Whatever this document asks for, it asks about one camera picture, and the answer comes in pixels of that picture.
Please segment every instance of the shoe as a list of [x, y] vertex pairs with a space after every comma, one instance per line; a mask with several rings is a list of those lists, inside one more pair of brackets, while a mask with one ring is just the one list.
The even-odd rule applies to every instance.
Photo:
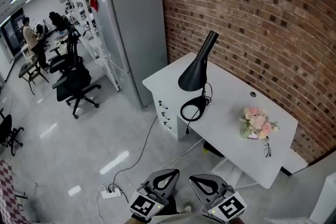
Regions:
[[186, 214], [190, 214], [193, 211], [193, 206], [187, 202], [181, 210], [181, 213], [186, 213]]

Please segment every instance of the person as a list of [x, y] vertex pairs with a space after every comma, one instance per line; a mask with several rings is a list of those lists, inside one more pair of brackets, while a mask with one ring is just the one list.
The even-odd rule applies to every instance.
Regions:
[[[176, 202], [171, 195], [168, 198], [169, 204], [156, 216], [152, 217], [150, 224], [219, 224], [218, 220], [206, 215], [204, 212], [193, 213], [193, 207], [186, 203], [179, 213], [176, 209]], [[133, 215], [125, 224], [144, 224], [145, 220]], [[236, 218], [230, 224], [244, 224], [240, 218]]]
[[46, 63], [46, 55], [44, 53], [44, 49], [42, 45], [38, 42], [38, 35], [34, 34], [33, 30], [29, 26], [29, 17], [24, 17], [22, 19], [23, 23], [23, 36], [29, 46], [29, 48], [38, 55], [38, 63], [44, 69], [49, 68], [50, 65]]

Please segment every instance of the flower bouquet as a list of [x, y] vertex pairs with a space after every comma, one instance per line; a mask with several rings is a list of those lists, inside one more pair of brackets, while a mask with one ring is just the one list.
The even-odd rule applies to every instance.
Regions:
[[240, 135], [243, 138], [265, 139], [270, 131], [279, 130], [277, 122], [269, 121], [265, 109], [246, 108], [240, 120], [243, 122], [240, 128]]

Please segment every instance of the lamp shade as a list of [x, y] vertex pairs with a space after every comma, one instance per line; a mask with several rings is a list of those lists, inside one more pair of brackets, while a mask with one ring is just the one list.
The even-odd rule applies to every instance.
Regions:
[[205, 86], [206, 83], [206, 65], [207, 57], [210, 53], [215, 41], [218, 38], [218, 33], [210, 31], [204, 41], [195, 60], [188, 66], [179, 78], [179, 86], [182, 90], [193, 92]]

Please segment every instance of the power strip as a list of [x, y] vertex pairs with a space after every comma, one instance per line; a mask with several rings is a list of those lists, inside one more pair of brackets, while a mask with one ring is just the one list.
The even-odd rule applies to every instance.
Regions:
[[103, 191], [101, 192], [101, 197], [102, 197], [103, 199], [116, 198], [116, 197], [119, 197], [119, 196], [121, 196], [121, 193], [120, 193], [120, 189], [118, 189], [118, 188], [115, 188], [115, 189], [114, 189], [114, 192], [111, 192], [111, 193], [109, 193], [109, 192], [106, 191], [106, 190], [103, 190]]

